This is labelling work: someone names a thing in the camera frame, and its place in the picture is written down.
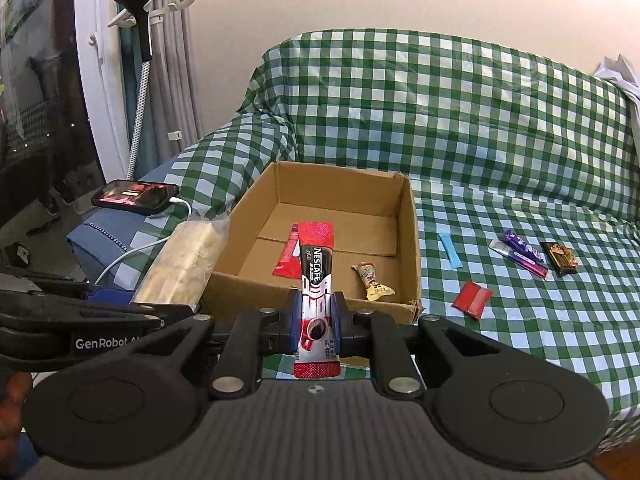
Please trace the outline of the person's hand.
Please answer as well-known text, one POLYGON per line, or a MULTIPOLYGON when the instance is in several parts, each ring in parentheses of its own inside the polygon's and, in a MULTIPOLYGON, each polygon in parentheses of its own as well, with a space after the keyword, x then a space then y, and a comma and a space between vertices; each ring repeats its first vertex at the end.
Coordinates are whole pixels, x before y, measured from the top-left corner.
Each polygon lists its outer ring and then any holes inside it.
POLYGON ((22 433, 22 409, 32 390, 32 375, 24 372, 13 374, 1 393, 1 473, 13 469, 22 433))

